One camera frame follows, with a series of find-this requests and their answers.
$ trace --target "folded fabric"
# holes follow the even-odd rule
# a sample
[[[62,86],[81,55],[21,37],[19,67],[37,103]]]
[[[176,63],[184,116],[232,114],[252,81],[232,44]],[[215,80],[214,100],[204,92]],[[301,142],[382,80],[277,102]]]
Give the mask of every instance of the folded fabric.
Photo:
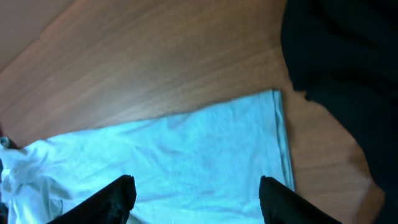
[[[49,222],[123,174],[136,180],[131,220],[144,223],[262,223],[260,177],[294,188],[274,90],[21,150],[2,139],[0,159],[9,223]]]

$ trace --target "white cloth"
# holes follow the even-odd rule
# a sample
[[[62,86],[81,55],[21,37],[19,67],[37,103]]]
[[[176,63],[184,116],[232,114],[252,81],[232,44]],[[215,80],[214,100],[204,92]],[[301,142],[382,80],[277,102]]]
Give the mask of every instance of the white cloth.
[[[62,134],[19,151],[5,146],[1,196],[9,223],[49,222],[123,174],[136,180],[131,216],[144,223],[262,223],[261,176],[293,189],[274,90],[193,113]]]

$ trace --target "black clothing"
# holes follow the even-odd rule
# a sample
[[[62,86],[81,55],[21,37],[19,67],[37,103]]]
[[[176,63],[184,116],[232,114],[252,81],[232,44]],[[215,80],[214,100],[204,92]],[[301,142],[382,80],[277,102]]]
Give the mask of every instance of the black clothing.
[[[266,224],[338,224],[272,177],[262,177],[259,198]]]
[[[122,175],[50,224],[125,224],[136,197],[134,177]]]
[[[385,191],[378,223],[398,210],[397,22],[396,0],[288,0],[281,33],[294,89],[353,135]]]

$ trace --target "light blue cloth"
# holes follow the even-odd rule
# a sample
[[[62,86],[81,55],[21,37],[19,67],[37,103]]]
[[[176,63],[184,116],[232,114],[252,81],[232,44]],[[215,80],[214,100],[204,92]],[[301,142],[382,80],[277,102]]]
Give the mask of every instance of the light blue cloth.
[[[0,158],[9,223],[48,222],[123,174],[136,180],[131,216],[144,223],[262,223],[261,176],[294,188],[281,95],[273,90],[20,151],[3,144]]]

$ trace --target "wooden table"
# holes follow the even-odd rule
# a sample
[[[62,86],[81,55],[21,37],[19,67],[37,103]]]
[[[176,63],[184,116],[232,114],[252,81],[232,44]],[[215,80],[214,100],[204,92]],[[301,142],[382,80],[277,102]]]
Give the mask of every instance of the wooden table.
[[[383,193],[326,109],[295,93],[280,0],[77,0],[0,73],[0,122],[19,146],[282,90],[297,192],[344,223]]]

